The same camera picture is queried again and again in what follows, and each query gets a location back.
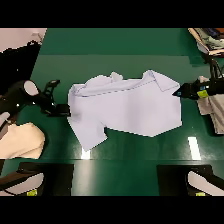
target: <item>green tabletop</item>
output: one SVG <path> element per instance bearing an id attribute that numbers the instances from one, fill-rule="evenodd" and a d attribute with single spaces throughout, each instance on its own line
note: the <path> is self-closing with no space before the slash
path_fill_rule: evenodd
<path id="1" fill-rule="evenodd" d="M 54 98 L 57 103 L 66 103 L 73 83 L 85 83 L 99 74 L 110 75 L 112 71 L 124 79 L 141 78 L 149 69 L 180 84 L 194 81 L 200 75 L 210 77 L 209 65 L 203 63 L 196 42 L 186 28 L 49 28 L 31 79 L 41 89 L 48 81 L 60 79 Z M 196 137 L 204 163 L 224 160 L 224 137 L 214 134 L 210 117 L 200 115 L 195 101 L 181 99 L 181 107 L 181 127 L 153 138 L 107 129 L 108 139 L 91 150 L 90 158 L 98 164 L 102 164 L 102 160 L 133 161 L 133 164 L 147 163 L 149 167 L 155 167 L 158 161 L 190 162 L 188 137 Z M 26 122 L 34 123 L 45 133 L 41 161 L 73 163 L 81 158 L 82 148 L 66 118 L 48 118 L 37 106 L 32 106 L 20 113 L 17 123 Z M 12 162 L 6 161 L 5 167 Z"/>

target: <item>yellow sticker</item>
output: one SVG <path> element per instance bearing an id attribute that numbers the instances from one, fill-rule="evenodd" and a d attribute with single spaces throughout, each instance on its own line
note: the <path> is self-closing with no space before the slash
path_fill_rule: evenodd
<path id="1" fill-rule="evenodd" d="M 207 90 L 206 90 L 206 89 L 197 92 L 197 94 L 198 94 L 198 96 L 199 96 L 200 98 L 206 98 L 206 97 L 208 97 L 208 93 L 207 93 Z"/>
<path id="2" fill-rule="evenodd" d="M 27 192 L 27 196 L 37 196 L 37 189 Z"/>
<path id="3" fill-rule="evenodd" d="M 204 192 L 198 192 L 198 193 L 196 193 L 196 196 L 205 196 L 205 193 Z"/>

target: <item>yellow-green label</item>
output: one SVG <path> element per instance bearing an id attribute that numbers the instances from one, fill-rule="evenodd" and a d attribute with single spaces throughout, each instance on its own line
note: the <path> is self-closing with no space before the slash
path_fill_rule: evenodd
<path id="1" fill-rule="evenodd" d="M 37 196 L 37 189 L 27 192 L 27 196 Z"/>
<path id="2" fill-rule="evenodd" d="M 198 193 L 196 193 L 196 196 L 205 196 L 205 193 L 204 192 L 198 192 Z"/>
<path id="3" fill-rule="evenodd" d="M 206 98 L 206 97 L 208 97 L 208 93 L 207 93 L 207 90 L 206 90 L 206 89 L 197 92 L 197 94 L 198 94 L 198 96 L 199 96 L 200 98 Z"/>

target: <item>shirt sleeve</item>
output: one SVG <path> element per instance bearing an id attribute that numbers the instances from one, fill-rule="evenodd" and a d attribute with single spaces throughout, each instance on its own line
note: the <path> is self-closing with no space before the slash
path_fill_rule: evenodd
<path id="1" fill-rule="evenodd" d="M 68 122 L 82 148 L 88 151 L 107 139 L 105 125 L 97 119 L 82 116 L 78 119 L 68 117 Z"/>

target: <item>beige cloth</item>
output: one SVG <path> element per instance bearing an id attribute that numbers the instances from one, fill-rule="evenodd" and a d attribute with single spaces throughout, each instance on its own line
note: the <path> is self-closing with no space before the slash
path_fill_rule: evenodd
<path id="1" fill-rule="evenodd" d="M 200 82 L 205 82 L 209 79 L 200 76 L 199 80 Z M 199 99 L 198 108 L 201 115 L 210 114 L 215 133 L 224 134 L 224 94 L 216 94 Z"/>
<path id="2" fill-rule="evenodd" d="M 32 123 L 8 126 L 0 140 L 0 159 L 15 157 L 38 159 L 43 150 L 44 133 Z"/>

